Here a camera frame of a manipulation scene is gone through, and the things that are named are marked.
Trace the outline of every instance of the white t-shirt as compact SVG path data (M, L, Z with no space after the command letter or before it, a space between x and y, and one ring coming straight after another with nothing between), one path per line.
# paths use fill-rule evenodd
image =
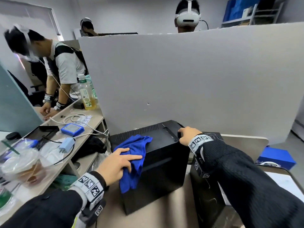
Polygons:
M49 58L54 60L55 48L60 45L66 45L62 42L54 41L52 43L51 55ZM48 65L47 58L44 57L45 68L49 76L55 76ZM56 57L56 65L59 71L59 80L62 84L71 84L70 97L79 98L79 83L77 83L78 74L84 74L85 65L79 60L75 53L62 53Z

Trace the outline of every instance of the black hair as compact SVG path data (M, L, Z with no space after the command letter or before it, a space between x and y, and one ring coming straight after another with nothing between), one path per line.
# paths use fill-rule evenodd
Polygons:
M13 53L20 53L24 56L29 54L25 36L21 31L17 29L16 26L11 31L6 30L4 32L4 37ZM31 42L45 40L44 36L38 34L37 32L31 29L29 30L28 37Z
M94 26L93 26L93 24L91 22L83 22L81 20L80 24L81 24L81 27L86 27L88 29L94 30Z
M197 2L197 0L192 0L192 7L191 8L196 9L200 14L199 3ZM178 14L183 9L188 9L188 1L187 0L181 0L178 3L175 14Z

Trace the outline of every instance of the teal partition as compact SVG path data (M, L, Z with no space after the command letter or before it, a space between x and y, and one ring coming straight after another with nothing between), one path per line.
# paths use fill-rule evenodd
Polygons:
M0 62L0 131L28 134L42 120Z

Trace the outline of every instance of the person wearing vr headset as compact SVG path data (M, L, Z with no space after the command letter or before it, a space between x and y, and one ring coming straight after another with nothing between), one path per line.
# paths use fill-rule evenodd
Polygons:
M197 0L181 0L175 12L175 27L179 33L193 32L201 17Z
M94 26L92 24L91 19L89 18L83 18L80 21L81 30L83 33L86 34L88 37L97 37L99 34L95 33Z
M204 161L203 170L217 179L246 228L304 227L304 203L278 186L248 155L195 128L181 128L179 132L182 134L179 142ZM1 228L70 228L81 209L80 220L92 225L105 206L103 189L123 176L123 167L131 172L130 160L142 158L120 155L128 150L117 149L96 171L78 179L70 190L56 190L31 199Z
M14 25L4 33L8 46L14 53L29 58L43 57L47 70L47 88L40 113L44 120L56 115L80 96L78 74L86 74L86 67L76 51L62 42L47 39L21 25ZM60 85L58 102L53 110L51 103Z

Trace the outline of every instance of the green straw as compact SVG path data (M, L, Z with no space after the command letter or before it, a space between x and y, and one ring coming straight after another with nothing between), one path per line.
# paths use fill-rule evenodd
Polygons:
M17 155L20 155L20 153L15 150L13 147L10 146L10 144L8 144L6 141L1 141L4 145L6 145L9 149L11 149L12 151L14 151Z

